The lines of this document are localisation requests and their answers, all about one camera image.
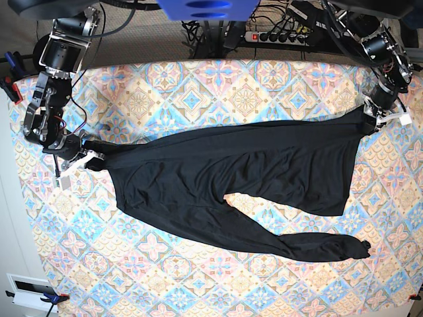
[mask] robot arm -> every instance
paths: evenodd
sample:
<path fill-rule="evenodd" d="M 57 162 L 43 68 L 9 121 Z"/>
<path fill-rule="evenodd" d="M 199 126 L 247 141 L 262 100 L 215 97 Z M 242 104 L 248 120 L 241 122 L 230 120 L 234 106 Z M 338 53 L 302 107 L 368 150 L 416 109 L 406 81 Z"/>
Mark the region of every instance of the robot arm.
<path fill-rule="evenodd" d="M 399 99 L 399 93 L 406 94 L 408 85 L 412 80 L 413 65 L 410 63 L 404 48 L 395 41 L 389 29 L 382 23 L 375 30 L 360 27 L 355 21 L 351 12 L 336 8 L 328 0 L 321 0 L 326 10 L 324 22 L 327 32 L 333 42 L 340 50 L 354 61 L 370 67 L 378 78 L 369 96 L 365 96 L 364 113 L 368 122 L 374 126 L 374 131 L 385 125 L 389 120 L 400 119 L 401 124 L 411 123 L 410 114 Z M 375 25 L 369 23 L 369 19 L 377 21 L 375 17 L 367 16 L 367 26 Z M 342 41 L 347 34 L 351 47 L 356 51 L 363 52 L 361 57 L 352 55 Z"/>
<path fill-rule="evenodd" d="M 31 103 L 26 109 L 23 133 L 28 142 L 43 146 L 43 152 L 73 160 L 83 154 L 81 138 L 61 125 L 63 108 L 71 100 L 71 74 L 76 73 L 91 44 L 99 12 L 88 8 L 71 18 L 54 21 L 40 58 L 46 70 L 38 76 Z"/>
<path fill-rule="evenodd" d="M 69 18 L 83 12 L 97 0 L 8 0 L 7 4 L 23 18 L 52 20 Z"/>

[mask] pant leg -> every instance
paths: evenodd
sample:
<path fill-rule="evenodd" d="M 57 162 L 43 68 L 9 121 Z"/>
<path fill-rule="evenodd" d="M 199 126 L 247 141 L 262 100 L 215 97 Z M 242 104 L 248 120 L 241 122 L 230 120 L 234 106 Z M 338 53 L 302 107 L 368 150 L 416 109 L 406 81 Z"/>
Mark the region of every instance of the pant leg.
<path fill-rule="evenodd" d="M 123 212 L 149 225 L 193 241 L 238 252 L 265 253 L 295 261 L 334 262 L 370 255 L 369 243 L 353 236 L 298 233 L 277 236 L 236 208 L 163 205 L 144 201 Z"/>

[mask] black pajamas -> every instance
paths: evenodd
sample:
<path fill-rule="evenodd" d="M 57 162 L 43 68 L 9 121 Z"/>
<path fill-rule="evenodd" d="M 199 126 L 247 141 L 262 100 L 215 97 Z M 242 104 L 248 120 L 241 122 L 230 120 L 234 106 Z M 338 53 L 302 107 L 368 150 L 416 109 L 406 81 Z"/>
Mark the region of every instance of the black pajamas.
<path fill-rule="evenodd" d="M 277 236 L 223 199 L 239 192 L 314 215 L 342 215 L 362 115 L 360 107 L 325 122 L 212 127 L 144 145 L 86 142 L 106 154 L 87 167 L 109 171 L 124 213 L 183 238 L 305 262 L 367 258 L 367 241 L 318 232 Z"/>

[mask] white plastic piece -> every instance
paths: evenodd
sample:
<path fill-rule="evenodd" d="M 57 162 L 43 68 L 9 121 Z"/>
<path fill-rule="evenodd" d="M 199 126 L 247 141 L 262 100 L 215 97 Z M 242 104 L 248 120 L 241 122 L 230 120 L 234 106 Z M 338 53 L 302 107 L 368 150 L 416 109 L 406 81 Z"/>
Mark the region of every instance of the white plastic piece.
<path fill-rule="evenodd" d="M 406 125 L 412 124 L 412 120 L 411 120 L 411 116 L 410 114 L 407 112 L 405 114 L 403 114 L 400 118 L 399 121 L 401 122 L 401 125 L 404 127 Z"/>
<path fill-rule="evenodd" d="M 376 119 L 376 124 L 381 125 L 382 123 L 387 123 L 387 122 L 389 122 L 391 120 L 395 120 L 395 119 L 401 120 L 402 116 L 403 116 L 403 114 L 389 114 L 388 116 L 385 116 L 385 117 L 378 116 L 377 119 Z"/>
<path fill-rule="evenodd" d="M 85 157 L 80 158 L 79 160 L 76 160 L 75 162 L 71 164 L 71 166 L 69 166 L 67 170 L 64 170 L 60 174 L 60 178 L 71 176 L 79 167 L 85 166 L 85 164 L 88 163 L 89 160 L 95 157 L 100 157 L 100 155 L 94 151 L 91 151 L 91 150 L 88 151 Z"/>

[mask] clamp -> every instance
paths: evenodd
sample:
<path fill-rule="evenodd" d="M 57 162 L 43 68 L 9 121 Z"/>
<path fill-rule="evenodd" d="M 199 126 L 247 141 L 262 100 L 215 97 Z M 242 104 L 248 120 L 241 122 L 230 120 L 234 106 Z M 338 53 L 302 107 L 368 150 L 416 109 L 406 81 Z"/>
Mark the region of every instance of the clamp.
<path fill-rule="evenodd" d="M 23 100 L 19 88 L 16 84 L 12 83 L 10 77 L 0 78 L 0 88 L 2 88 L 7 96 L 15 103 L 20 104 Z"/>
<path fill-rule="evenodd" d="M 43 293 L 43 295 L 45 297 L 47 297 L 46 299 L 40 298 L 43 302 L 50 302 L 52 304 L 52 307 L 50 307 L 46 317 L 48 317 L 50 315 L 50 313 L 52 312 L 52 309 L 55 305 L 59 304 L 60 302 L 65 302 L 69 299 L 69 295 L 50 295 L 47 293 Z"/>

